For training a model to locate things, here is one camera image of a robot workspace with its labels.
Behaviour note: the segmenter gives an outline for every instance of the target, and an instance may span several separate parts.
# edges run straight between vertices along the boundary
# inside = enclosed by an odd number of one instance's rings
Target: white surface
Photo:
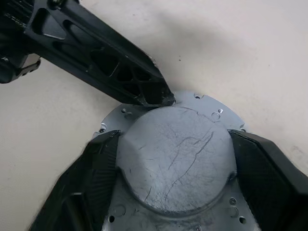
[[[308,174],[308,2],[84,0],[172,90],[226,104]],[[52,64],[0,86],[0,230],[21,231],[118,102]]]

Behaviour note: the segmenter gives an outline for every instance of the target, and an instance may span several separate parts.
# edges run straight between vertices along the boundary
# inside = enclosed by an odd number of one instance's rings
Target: metal plate
[[[175,97],[172,107],[151,111],[122,104],[103,120],[101,132],[123,132],[117,156],[123,178],[103,230],[254,230],[232,179],[236,165],[227,132],[247,127],[208,96],[184,91]]]

